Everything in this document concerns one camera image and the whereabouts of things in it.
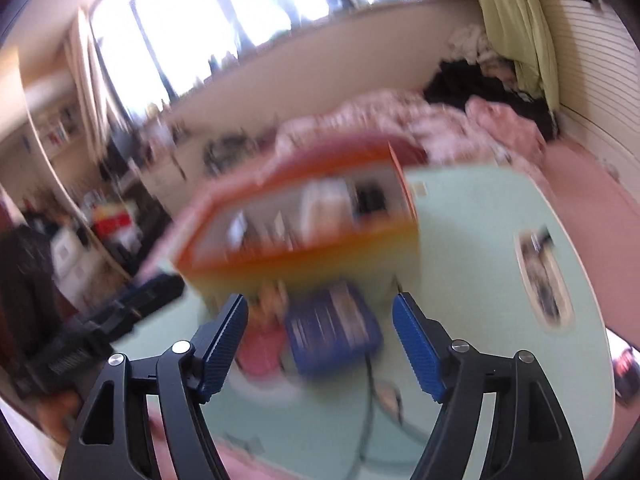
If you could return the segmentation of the person's hand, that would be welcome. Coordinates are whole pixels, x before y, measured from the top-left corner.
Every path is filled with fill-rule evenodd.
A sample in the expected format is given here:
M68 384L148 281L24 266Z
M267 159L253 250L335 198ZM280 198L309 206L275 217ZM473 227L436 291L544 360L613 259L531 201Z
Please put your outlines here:
M65 391L39 399L36 403L36 413L43 432L58 444L65 446L70 440L81 405L81 398L75 391Z

